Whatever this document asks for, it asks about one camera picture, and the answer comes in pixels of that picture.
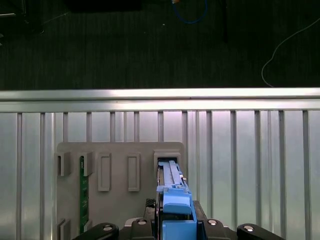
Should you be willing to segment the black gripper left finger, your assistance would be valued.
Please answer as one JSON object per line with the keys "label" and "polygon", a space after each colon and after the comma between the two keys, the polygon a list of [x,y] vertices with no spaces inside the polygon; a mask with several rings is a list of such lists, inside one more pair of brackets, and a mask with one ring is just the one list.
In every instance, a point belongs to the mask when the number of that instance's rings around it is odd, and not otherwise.
{"label": "black gripper left finger", "polygon": [[109,222],[99,223],[79,236],[76,240],[155,240],[156,200],[145,201],[143,217],[131,218],[123,228]]}

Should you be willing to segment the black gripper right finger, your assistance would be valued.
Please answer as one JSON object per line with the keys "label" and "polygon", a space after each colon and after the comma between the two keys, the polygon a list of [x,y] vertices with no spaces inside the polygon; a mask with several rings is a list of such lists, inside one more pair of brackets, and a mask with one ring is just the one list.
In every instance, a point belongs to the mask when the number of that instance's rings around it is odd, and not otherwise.
{"label": "black gripper right finger", "polygon": [[217,219],[207,218],[199,201],[194,200],[193,204],[198,240],[280,240],[275,233],[252,223],[241,224],[232,230]]}

